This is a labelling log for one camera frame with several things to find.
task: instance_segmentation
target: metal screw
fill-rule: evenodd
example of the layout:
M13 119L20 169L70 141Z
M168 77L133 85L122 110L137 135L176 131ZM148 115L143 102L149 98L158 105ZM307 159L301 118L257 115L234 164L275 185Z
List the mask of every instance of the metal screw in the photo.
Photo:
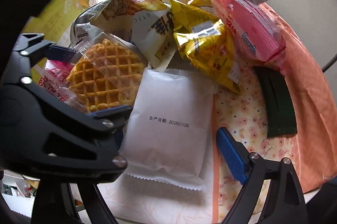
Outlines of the metal screw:
M108 120L108 119L104 119L104 120L102 121L102 123L103 123L105 126L107 126L108 128L112 128L112 127L114 126L114 123L111 122L111 121Z
M291 161L289 158L284 158L284 159L283 159L283 162L284 162L285 164L290 164L292 161Z
M124 168L127 165L126 159L122 156L115 156L112 162L119 168Z
M250 158L252 159L258 159L260 156L258 155L258 153L252 152L249 154Z
M32 81L32 79L29 76L23 76L21 78L21 82L23 84L31 84L33 81Z

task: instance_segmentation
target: pink wrapper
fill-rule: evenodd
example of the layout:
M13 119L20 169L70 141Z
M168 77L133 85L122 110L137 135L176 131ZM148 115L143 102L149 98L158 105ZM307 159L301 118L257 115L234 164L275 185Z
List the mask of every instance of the pink wrapper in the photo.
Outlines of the pink wrapper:
M246 0L211 0L215 13L235 36L235 47L252 64L282 70L285 41L277 26Z

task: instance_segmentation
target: pink flower pattern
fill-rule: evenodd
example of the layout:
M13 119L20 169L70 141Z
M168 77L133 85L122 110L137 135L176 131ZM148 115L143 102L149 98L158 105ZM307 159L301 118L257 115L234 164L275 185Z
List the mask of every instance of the pink flower pattern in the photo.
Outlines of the pink flower pattern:
M235 140L242 142L249 152L257 152L265 159L276 161L289 157L295 166L297 158L292 138L267 139L267 113L259 81L246 62L239 60L239 63L243 94L237 95L219 87L214 100L218 127L226 127ZM233 179L221 156L219 165L218 222L222 222L238 196L241 185ZM254 213L262 210L268 183L265 181L263 184Z

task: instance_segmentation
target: shiny yellow wrapper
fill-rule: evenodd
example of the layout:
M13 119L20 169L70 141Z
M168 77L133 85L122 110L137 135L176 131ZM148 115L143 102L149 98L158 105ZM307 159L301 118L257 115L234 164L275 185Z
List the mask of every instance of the shiny yellow wrapper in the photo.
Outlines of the shiny yellow wrapper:
M241 94L240 79L232 71L235 61L231 31L217 16L179 1L170 2L174 37L181 57L188 58L193 66L219 84Z

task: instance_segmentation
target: waffle in clear wrapper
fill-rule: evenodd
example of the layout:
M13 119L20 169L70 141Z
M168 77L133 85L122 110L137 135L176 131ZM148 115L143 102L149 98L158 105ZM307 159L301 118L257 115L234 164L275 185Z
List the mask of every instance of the waffle in clear wrapper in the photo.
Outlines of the waffle in clear wrapper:
M79 53L67 81L88 112L134 103L145 68L136 53L108 39Z

